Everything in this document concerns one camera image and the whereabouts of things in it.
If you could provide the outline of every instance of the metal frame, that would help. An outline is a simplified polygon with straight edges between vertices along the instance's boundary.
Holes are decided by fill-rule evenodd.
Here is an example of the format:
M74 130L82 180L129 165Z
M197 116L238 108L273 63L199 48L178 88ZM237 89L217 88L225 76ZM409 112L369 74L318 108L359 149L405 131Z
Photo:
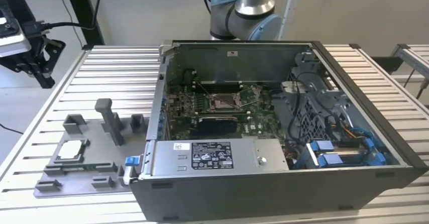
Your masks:
M82 25L90 26L93 24L94 9L91 0L70 0L78 21ZM99 22L95 23L95 28L87 30L82 28L82 33L86 37L89 45L105 45L103 34L99 27Z
M425 45L399 44L392 56L400 57L404 62L429 79L429 62L420 54L427 54L429 47Z
M352 49L349 45L325 47L407 143L429 164L429 117L417 104L419 101L396 85L393 78L361 49ZM79 111L85 116L101 119L95 111L87 109L89 106L93 107L91 101L95 98L107 95L117 101L114 108L121 115L150 112L153 93L145 90L145 87L157 81L158 64L158 47L101 46L83 52L0 166L3 217L11 217L19 223L35 222L36 219L46 222L52 213L75 223L146 220L131 193L35 199L34 185L54 153L52 143L59 141L63 135L62 120L67 113ZM425 222L429 219L428 193L429 173L407 188L385 191L360 211L244 218L230 222Z

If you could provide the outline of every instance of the floor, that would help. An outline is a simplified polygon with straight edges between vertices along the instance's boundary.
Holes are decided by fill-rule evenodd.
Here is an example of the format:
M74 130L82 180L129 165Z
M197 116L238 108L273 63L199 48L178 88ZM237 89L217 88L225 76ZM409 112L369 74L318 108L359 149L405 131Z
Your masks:
M24 132L34 120L52 89L0 88L0 124ZM0 164L22 135L0 128Z

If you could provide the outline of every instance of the blue latch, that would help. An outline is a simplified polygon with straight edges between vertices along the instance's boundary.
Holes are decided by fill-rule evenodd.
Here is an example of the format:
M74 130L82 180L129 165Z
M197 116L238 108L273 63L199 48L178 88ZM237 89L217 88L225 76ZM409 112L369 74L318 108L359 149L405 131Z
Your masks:
M139 156L129 156L126 158L126 166L139 166L141 157Z
M330 152L334 151L333 142L329 140L314 140L310 143L313 151Z

